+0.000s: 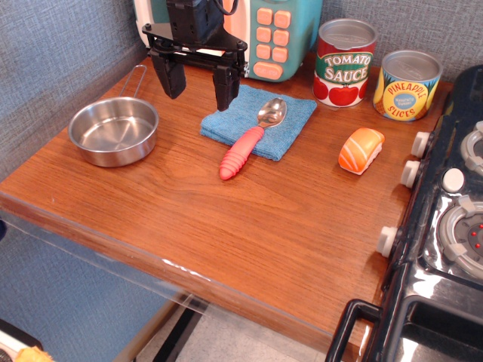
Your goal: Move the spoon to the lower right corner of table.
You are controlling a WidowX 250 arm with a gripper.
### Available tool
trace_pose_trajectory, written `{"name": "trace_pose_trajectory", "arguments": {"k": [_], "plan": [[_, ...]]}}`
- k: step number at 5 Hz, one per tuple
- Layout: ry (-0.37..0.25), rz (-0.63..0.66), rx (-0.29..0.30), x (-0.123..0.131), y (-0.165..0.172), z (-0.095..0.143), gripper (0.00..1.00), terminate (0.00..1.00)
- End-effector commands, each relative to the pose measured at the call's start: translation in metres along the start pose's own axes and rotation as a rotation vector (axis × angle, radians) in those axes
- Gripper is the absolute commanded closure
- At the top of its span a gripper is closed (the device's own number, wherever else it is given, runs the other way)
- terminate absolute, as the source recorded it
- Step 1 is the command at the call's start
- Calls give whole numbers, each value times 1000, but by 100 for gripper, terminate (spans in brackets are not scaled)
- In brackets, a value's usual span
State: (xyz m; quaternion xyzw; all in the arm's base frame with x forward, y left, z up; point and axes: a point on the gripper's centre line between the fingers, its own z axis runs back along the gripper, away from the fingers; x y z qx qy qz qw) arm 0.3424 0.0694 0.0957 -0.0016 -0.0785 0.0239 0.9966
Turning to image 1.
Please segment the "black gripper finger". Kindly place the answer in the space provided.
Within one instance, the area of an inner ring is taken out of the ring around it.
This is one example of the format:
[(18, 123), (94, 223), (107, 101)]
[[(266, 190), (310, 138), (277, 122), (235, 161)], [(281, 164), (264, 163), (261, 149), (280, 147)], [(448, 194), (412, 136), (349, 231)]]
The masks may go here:
[(165, 94), (173, 100), (178, 98), (186, 88), (184, 65), (176, 61), (174, 54), (163, 54), (154, 48), (149, 53)]
[(238, 96), (240, 75), (236, 69), (228, 66), (217, 66), (213, 74), (217, 109), (221, 112), (229, 108), (230, 103)]

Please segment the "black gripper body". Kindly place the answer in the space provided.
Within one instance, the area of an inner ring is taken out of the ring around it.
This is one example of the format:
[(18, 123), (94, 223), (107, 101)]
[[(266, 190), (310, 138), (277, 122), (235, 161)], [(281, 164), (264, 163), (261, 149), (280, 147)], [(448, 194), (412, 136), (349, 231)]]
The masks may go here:
[(228, 12), (221, 1), (167, 1), (166, 8), (168, 22), (147, 23), (142, 28), (153, 59), (206, 69), (248, 68), (248, 45), (225, 30)]

